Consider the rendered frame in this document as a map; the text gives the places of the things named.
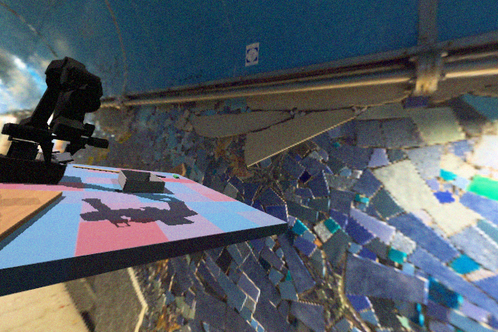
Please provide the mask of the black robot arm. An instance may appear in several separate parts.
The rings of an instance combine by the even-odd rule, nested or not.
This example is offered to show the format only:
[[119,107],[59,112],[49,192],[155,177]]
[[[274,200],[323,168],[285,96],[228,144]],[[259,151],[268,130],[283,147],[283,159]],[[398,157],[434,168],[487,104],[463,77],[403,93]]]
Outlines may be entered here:
[[[81,136],[91,137],[95,126],[92,124],[83,124],[84,118],[78,116],[73,119],[67,116],[67,112],[59,113],[48,120],[54,112],[54,109],[70,111],[85,116],[86,113],[92,113],[101,106],[100,99],[103,95],[101,80],[86,69],[86,65],[71,58],[64,57],[62,60],[52,60],[46,71],[45,90],[39,104],[33,115],[22,119],[19,125],[32,126],[36,130],[48,131],[53,129],[56,136],[64,136],[79,140]],[[63,112],[63,113],[61,113]],[[9,135],[8,141],[11,146],[5,157],[22,160],[33,160],[37,157],[39,143],[33,141],[35,136],[26,138]],[[28,141],[20,141],[12,138],[18,138]]]

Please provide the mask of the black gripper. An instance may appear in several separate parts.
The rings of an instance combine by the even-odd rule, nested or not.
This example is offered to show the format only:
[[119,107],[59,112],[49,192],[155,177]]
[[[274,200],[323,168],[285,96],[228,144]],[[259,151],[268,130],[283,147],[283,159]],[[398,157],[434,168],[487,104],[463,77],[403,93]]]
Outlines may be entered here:
[[[77,119],[78,116],[85,117],[81,114],[78,113],[73,113],[70,111],[65,111],[65,110],[58,110],[54,109],[53,117],[55,117],[59,111],[64,111],[67,112],[67,116],[73,119]],[[108,147],[108,140],[107,139],[102,139],[102,138],[94,138],[94,137],[88,137],[88,138],[80,138],[79,140],[74,140],[72,138],[64,137],[64,136],[56,136],[52,135],[53,129],[49,128],[48,131],[41,131],[41,130],[36,130],[32,126],[24,126],[24,125],[19,125],[15,123],[6,123],[4,124],[2,134],[3,135],[12,135],[12,136],[17,136],[17,137],[29,137],[29,136],[35,136],[33,141],[35,143],[39,143],[40,147],[43,152],[43,157],[45,161],[45,168],[49,169],[49,166],[51,164],[51,154],[52,154],[52,148],[54,146],[54,143],[51,142],[53,139],[55,140],[62,140],[62,141],[70,141],[70,144],[67,144],[64,153],[70,152],[71,155],[73,156],[78,150],[80,149],[86,149],[85,145],[89,146],[94,146],[94,147],[99,147],[99,148],[105,148],[107,149]]]

